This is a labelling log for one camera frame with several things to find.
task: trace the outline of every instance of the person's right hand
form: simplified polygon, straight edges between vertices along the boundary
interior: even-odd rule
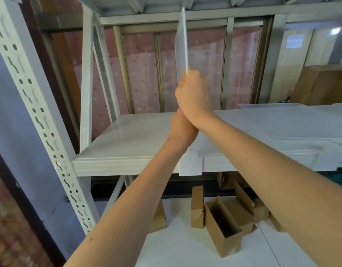
[[[213,115],[211,110],[208,80],[200,72],[190,69],[183,75],[176,89],[176,99],[187,119],[199,127],[203,117]]]

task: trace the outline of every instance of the hand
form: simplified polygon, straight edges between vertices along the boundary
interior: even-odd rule
[[[202,117],[213,115],[208,81],[197,70],[190,69],[187,75],[183,70],[176,89],[176,99],[184,115],[197,128]]]
[[[181,151],[186,152],[187,148],[194,142],[198,135],[196,129],[183,114],[181,109],[172,115],[171,129],[169,132],[168,142],[174,146],[181,148]]]

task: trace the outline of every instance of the white wall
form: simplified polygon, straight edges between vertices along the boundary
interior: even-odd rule
[[[84,232],[1,55],[0,154],[68,258]]]

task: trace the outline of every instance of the large cardboard box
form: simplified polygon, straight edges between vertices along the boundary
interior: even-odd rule
[[[243,207],[237,199],[229,199],[223,202],[229,213],[243,231],[243,235],[252,233],[257,227],[252,215]]]
[[[203,229],[204,226],[204,196],[203,186],[192,188],[191,227]]]
[[[218,172],[217,181],[220,190],[234,189],[234,181],[242,187],[249,187],[239,172]]]
[[[205,226],[221,258],[241,249],[243,232],[220,197],[204,204]]]
[[[166,215],[164,211],[164,206],[162,205],[162,200],[160,200],[157,206],[152,225],[149,229],[149,233],[153,233],[158,230],[163,230],[166,228]]]
[[[241,187],[236,181],[234,181],[234,183],[236,199],[238,199],[250,212],[250,214],[255,219],[255,222],[258,223],[261,220],[268,218],[270,215],[270,211],[255,193],[255,191],[252,190],[250,187]]]
[[[273,216],[272,213],[270,213],[270,220],[271,220],[272,224],[274,225],[275,229],[278,232],[280,232],[280,233],[285,233],[286,232],[286,230],[282,227],[280,222],[278,222],[278,220]]]
[[[342,64],[303,67],[290,102],[307,106],[342,103]]]

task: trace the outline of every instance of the person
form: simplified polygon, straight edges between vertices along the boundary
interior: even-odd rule
[[[168,139],[65,267],[135,266],[156,207],[181,156],[202,131],[319,266],[342,266],[342,187],[222,121],[190,70],[176,89]]]

